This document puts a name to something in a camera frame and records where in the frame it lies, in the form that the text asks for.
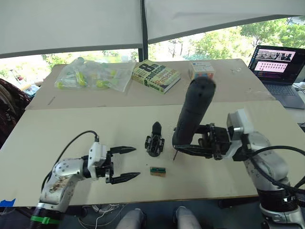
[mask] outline window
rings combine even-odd
[[[0,59],[0,78],[20,88],[24,84],[42,81],[54,65],[71,63],[77,57],[86,60],[117,63],[139,61],[137,49],[64,52]]]
[[[247,65],[257,45],[305,48],[305,16],[263,21],[149,45],[152,61],[240,58]]]

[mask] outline gray pants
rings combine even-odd
[[[176,211],[178,229],[201,229],[196,217],[186,207],[180,206]],[[129,211],[119,222],[116,229],[141,229],[144,213],[136,208]]]

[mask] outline book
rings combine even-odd
[[[165,94],[180,80],[180,72],[164,65],[145,60],[134,68],[132,79]]]

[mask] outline laptop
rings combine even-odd
[[[292,87],[305,64],[305,49],[257,45],[249,69],[284,107],[305,109]]]

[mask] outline small circuit board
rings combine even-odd
[[[161,168],[161,167],[151,167],[151,175],[152,176],[165,177],[166,176],[166,169]]]

